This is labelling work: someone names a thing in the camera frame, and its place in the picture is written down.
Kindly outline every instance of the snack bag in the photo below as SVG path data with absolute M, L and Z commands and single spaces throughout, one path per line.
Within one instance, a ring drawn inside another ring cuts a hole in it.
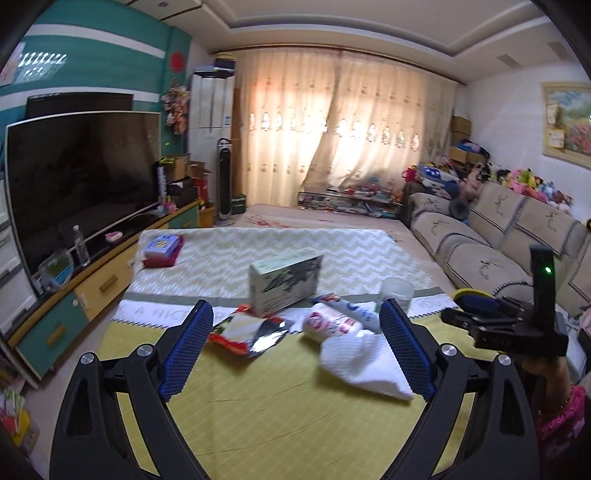
M 241 305 L 227 319 L 218 323 L 209 340 L 236 355 L 257 356 L 279 343 L 293 322 L 279 317 L 260 318 L 250 314 L 249 305 Z

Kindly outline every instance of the person's hand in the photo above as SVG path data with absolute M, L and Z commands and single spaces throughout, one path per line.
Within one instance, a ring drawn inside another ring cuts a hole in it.
M 566 358 L 563 356 L 554 358 L 533 358 L 529 356 L 523 360 L 521 366 L 526 372 L 538 377 L 544 377 L 548 381 L 569 377 L 569 369 L 566 364 Z
M 547 380 L 542 412 L 552 417 L 560 414 L 568 404 L 573 391 L 566 358 L 528 357 L 523 360 L 521 366 L 526 372 Z

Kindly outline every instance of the glass cup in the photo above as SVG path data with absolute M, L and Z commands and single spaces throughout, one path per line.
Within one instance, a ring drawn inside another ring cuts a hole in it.
M 375 311 L 379 312 L 382 303 L 388 299 L 394 299 L 404 310 L 408 313 L 410 308 L 410 301 L 413 299 L 414 285 L 410 282 L 400 280 L 396 277 L 388 277 L 382 280 L 382 285 L 379 289 L 378 301 L 375 304 Z

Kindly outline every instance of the cardboard box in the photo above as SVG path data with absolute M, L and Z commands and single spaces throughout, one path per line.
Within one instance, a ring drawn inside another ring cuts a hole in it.
M 457 146 L 458 143 L 464 140 L 465 138 L 470 139 L 470 135 L 465 135 L 462 132 L 452 132 L 452 147 Z
M 205 168 L 205 162 L 196 161 L 187 165 L 187 176 L 193 179 L 193 186 L 197 189 L 197 197 L 209 203 L 209 188 L 207 174 L 211 173 Z
M 453 116 L 452 125 L 449 130 L 452 132 L 461 132 L 470 137 L 472 135 L 472 122 L 461 116 Z
M 166 175 L 166 182 L 181 180 L 187 176 L 187 162 L 189 155 L 186 153 L 167 155 L 160 160 L 160 164 L 164 166 L 164 173 Z
M 242 193 L 240 196 L 232 199 L 232 214 L 240 215 L 244 212 L 246 212 L 246 195 Z
M 482 163 L 483 165 L 486 164 L 486 158 L 484 157 L 484 155 L 480 155 L 479 153 L 468 152 L 467 161 L 472 165 L 476 165 L 478 163 Z
M 211 173 L 205 168 L 205 162 L 192 161 L 187 165 L 187 175 L 194 179 L 202 179 L 206 173 Z
M 322 255 L 312 248 L 251 263 L 250 304 L 259 317 L 277 312 L 316 293 Z
M 460 163 L 466 163 L 468 161 L 468 152 L 457 147 L 450 147 L 449 158 L 450 160 L 455 160 Z

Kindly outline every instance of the floor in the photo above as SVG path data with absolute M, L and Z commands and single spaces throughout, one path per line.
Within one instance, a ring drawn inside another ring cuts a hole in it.
M 429 256 L 411 232 L 396 220 L 254 205 L 244 215 L 238 217 L 234 226 L 253 228 L 381 229 L 387 231 L 396 239 L 400 247 L 417 262 L 419 268 L 433 279 L 434 285 L 440 286 L 447 293 L 455 290 L 439 265 Z M 29 390 L 25 395 L 26 407 L 31 414 L 31 418 L 41 431 L 30 459 L 33 467 L 45 479 L 49 476 L 49 458 L 57 415 L 76 362 L 84 353 L 98 349 L 115 308 L 116 305 L 96 322 L 92 331 L 74 348 L 54 374 L 43 382 L 39 390 Z

